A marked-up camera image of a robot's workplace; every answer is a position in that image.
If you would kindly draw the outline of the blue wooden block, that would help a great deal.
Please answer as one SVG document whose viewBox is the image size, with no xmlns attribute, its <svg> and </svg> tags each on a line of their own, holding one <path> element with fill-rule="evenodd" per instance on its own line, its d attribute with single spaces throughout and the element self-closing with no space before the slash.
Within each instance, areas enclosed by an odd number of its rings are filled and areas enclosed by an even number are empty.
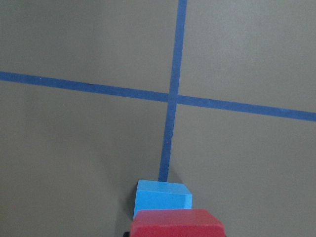
<svg viewBox="0 0 316 237">
<path fill-rule="evenodd" d="M 191 209 L 192 205 L 193 195 L 184 184 L 139 180 L 133 216 L 139 210 Z"/>
</svg>

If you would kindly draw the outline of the red wooden block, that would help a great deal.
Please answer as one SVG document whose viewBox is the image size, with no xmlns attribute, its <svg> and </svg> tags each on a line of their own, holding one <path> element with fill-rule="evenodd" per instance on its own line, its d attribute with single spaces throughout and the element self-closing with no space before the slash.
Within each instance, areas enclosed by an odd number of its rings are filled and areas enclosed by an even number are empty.
<svg viewBox="0 0 316 237">
<path fill-rule="evenodd" d="M 131 237 L 225 237 L 224 224 L 206 209 L 140 210 Z"/>
</svg>

